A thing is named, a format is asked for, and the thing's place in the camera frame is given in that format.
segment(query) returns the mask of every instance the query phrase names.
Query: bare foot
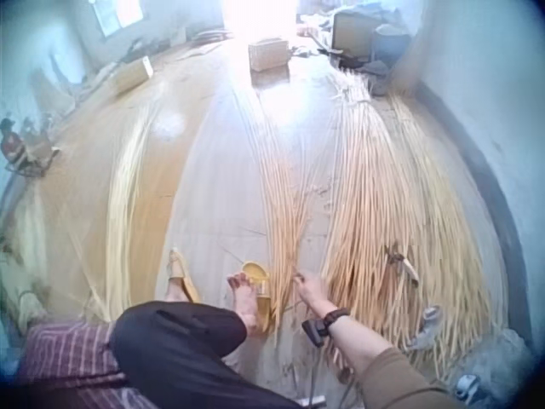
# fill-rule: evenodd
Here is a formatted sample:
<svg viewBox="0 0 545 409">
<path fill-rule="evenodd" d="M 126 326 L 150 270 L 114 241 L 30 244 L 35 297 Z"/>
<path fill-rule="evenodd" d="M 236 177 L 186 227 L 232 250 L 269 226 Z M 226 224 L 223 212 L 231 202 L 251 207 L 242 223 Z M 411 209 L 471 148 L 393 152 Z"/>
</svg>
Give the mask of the bare foot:
<svg viewBox="0 0 545 409">
<path fill-rule="evenodd" d="M 189 301 L 186 293 L 183 290 L 181 277 L 184 275 L 184 271 L 181 266 L 180 258 L 174 251 L 170 252 L 169 264 L 167 265 L 167 274 L 169 275 L 169 284 L 167 287 L 167 293 L 164 296 L 166 302 L 180 302 Z"/>
<path fill-rule="evenodd" d="M 248 336 L 257 331 L 257 293 L 245 273 L 236 273 L 227 277 L 235 299 L 235 313 L 246 325 Z"/>
</svg>

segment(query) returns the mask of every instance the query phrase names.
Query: floor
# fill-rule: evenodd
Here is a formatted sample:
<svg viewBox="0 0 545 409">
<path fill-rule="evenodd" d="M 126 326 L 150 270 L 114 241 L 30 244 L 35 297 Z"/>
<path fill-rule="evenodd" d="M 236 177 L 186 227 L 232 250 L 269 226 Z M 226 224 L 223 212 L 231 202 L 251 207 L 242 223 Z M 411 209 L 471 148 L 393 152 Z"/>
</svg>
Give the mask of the floor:
<svg viewBox="0 0 545 409">
<path fill-rule="evenodd" d="M 334 183 L 335 141 L 329 130 L 336 91 L 327 78 L 327 58 L 293 58 L 289 69 L 250 76 L 238 44 L 224 42 L 205 51 L 188 56 L 178 49 L 161 55 L 152 62 L 156 75 L 150 81 L 118 99 L 107 87 L 101 89 L 60 129 L 63 153 L 45 178 L 28 187 L 14 225 L 27 270 L 49 288 L 50 310 L 79 314 L 89 300 L 89 283 L 99 289 L 104 285 L 107 202 L 118 136 L 134 121 L 135 108 L 154 98 L 162 108 L 146 146 L 135 206 L 132 302 L 164 294 L 167 254 L 173 246 L 185 254 L 203 300 L 216 306 L 231 306 L 225 278 L 242 262 L 267 265 L 261 180 L 239 109 L 241 98 L 256 91 L 264 112 L 278 126 L 294 175 L 314 175 L 308 192 L 312 217 L 301 242 L 300 264 L 318 271 Z M 415 109 L 433 131 L 433 145 L 462 198 L 492 285 L 503 265 L 482 198 L 446 133 L 421 107 Z M 292 328 L 294 314 L 304 314 L 303 308 L 285 314 L 277 337 L 245 343 L 228 362 L 259 384 L 300 398 L 310 389 L 315 351 Z M 317 391 L 337 401 L 343 390 L 322 365 Z"/>
</svg>

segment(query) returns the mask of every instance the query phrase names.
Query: brown sleeve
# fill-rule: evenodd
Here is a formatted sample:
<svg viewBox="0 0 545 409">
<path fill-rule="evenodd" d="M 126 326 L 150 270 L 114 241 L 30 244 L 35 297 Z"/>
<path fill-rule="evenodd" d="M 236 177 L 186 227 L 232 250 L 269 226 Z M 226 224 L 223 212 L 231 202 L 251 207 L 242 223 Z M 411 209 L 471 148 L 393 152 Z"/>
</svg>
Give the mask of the brown sleeve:
<svg viewBox="0 0 545 409">
<path fill-rule="evenodd" d="M 365 409 L 462 407 L 439 387 L 431 386 L 394 348 L 373 360 L 361 377 Z"/>
</svg>

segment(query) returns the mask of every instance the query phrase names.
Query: plaid shirt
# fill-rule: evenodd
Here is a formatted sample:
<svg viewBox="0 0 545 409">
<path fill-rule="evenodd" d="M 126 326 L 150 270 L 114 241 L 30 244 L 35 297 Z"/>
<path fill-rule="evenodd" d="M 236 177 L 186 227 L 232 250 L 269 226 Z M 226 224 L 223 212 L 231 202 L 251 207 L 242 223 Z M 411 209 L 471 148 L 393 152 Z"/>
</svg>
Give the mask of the plaid shirt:
<svg viewBox="0 0 545 409">
<path fill-rule="evenodd" d="M 108 345 L 113 326 L 83 321 L 33 326 L 19 382 L 48 391 L 70 391 L 74 408 L 155 409 L 120 371 Z"/>
</svg>

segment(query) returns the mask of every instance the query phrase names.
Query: black pants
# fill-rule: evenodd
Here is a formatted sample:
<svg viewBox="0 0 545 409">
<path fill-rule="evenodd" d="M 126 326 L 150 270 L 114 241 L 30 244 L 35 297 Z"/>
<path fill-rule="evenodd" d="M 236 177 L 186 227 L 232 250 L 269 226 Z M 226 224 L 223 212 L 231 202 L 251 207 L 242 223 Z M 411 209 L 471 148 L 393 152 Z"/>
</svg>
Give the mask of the black pants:
<svg viewBox="0 0 545 409">
<path fill-rule="evenodd" d="M 301 408 L 221 361 L 245 338 L 233 311 L 155 301 L 125 311 L 111 344 L 128 380 L 161 409 Z"/>
</svg>

